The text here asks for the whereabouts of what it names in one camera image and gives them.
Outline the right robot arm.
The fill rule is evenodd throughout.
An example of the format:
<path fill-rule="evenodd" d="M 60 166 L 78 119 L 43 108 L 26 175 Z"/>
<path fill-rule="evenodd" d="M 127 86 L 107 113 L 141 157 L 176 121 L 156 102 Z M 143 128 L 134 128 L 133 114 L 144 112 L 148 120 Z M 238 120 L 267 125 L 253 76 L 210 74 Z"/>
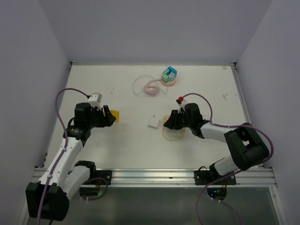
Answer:
<path fill-rule="evenodd" d="M 209 179 L 214 184 L 221 183 L 225 176 L 235 171 L 246 171 L 270 156 L 267 145 L 250 124 L 227 127 L 213 124 L 203 118 L 196 103 L 188 103 L 178 110 L 172 110 L 164 127 L 170 130 L 189 128 L 198 138 L 227 144 L 230 155 L 213 163 L 209 168 Z"/>

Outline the white square charger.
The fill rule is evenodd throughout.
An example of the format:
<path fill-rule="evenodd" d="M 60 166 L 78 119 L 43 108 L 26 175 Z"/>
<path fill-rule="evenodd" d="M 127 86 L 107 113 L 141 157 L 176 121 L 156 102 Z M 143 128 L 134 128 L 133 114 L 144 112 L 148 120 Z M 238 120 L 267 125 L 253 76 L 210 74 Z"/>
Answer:
<path fill-rule="evenodd" d="M 160 118 L 156 115 L 153 115 L 150 117 L 149 122 L 148 122 L 148 127 L 153 128 L 153 129 L 158 129 L 160 124 Z"/>

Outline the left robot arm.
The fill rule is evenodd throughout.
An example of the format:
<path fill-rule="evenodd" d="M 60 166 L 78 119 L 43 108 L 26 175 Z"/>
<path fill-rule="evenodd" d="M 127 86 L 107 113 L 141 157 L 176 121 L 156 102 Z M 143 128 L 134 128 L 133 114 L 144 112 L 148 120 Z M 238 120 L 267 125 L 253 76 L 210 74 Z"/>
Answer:
<path fill-rule="evenodd" d="M 25 193 L 29 217 L 38 220 L 62 221 L 65 219 L 72 197 L 83 183 L 97 180 L 96 165 L 75 158 L 85 146 L 94 128 L 110 127 L 116 121 L 109 107 L 78 103 L 75 115 L 67 125 L 56 156 L 36 182 L 27 185 Z"/>

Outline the yellow cube socket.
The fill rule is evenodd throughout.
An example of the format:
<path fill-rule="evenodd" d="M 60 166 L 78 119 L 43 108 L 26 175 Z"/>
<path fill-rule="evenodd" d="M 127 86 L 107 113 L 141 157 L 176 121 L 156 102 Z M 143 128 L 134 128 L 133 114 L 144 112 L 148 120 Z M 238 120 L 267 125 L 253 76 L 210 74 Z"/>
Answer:
<path fill-rule="evenodd" d="M 114 116 L 116 118 L 115 123 L 119 123 L 119 121 L 120 121 L 120 112 L 116 111 L 116 110 L 111 110 L 110 113 L 112 114 L 112 116 Z"/>

